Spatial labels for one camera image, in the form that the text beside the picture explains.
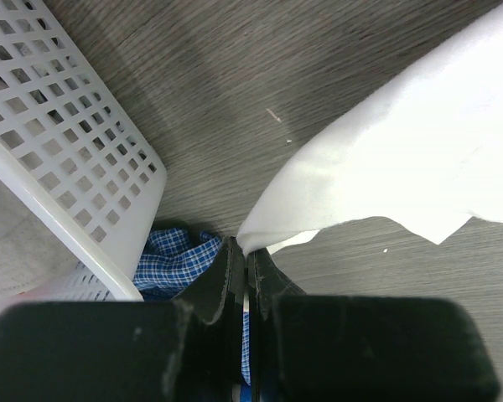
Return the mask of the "white plastic basket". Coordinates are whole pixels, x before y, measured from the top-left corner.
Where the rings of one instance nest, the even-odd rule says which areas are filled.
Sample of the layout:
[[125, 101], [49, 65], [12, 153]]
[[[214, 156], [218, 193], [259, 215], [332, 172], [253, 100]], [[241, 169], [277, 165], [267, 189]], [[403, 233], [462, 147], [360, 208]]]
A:
[[0, 313], [138, 301], [167, 182], [148, 144], [41, 1], [0, 1]]

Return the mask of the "white t shirt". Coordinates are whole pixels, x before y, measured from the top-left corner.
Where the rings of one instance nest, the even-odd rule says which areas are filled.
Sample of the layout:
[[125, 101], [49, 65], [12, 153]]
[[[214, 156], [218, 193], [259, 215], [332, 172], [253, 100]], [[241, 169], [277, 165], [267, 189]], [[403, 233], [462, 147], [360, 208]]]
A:
[[440, 244], [472, 218], [503, 223], [503, 3], [303, 146], [245, 221], [245, 253], [385, 217]]

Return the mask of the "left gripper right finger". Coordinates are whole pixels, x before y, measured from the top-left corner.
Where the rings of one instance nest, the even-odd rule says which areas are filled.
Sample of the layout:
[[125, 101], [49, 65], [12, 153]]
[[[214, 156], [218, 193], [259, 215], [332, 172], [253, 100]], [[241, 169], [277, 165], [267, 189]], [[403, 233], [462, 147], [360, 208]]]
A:
[[247, 258], [255, 401], [495, 401], [474, 320], [439, 298], [309, 295], [265, 250]]

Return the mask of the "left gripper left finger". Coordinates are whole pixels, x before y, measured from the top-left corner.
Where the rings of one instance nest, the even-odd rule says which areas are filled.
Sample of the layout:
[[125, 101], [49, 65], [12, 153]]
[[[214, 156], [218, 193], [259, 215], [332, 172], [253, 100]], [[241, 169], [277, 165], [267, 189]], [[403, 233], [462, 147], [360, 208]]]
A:
[[245, 261], [232, 238], [170, 301], [39, 301], [0, 313], [0, 401], [235, 401]]

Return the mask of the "blue checkered cloth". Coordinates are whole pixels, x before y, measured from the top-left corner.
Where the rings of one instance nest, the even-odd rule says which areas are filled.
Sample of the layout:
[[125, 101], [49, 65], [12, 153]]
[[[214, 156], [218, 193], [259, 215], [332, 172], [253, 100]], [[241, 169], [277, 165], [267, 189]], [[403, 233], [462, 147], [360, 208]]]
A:
[[235, 238], [201, 232], [194, 240], [185, 229], [154, 230], [133, 284], [147, 302], [189, 309], [184, 356], [194, 373], [251, 384], [246, 261]]

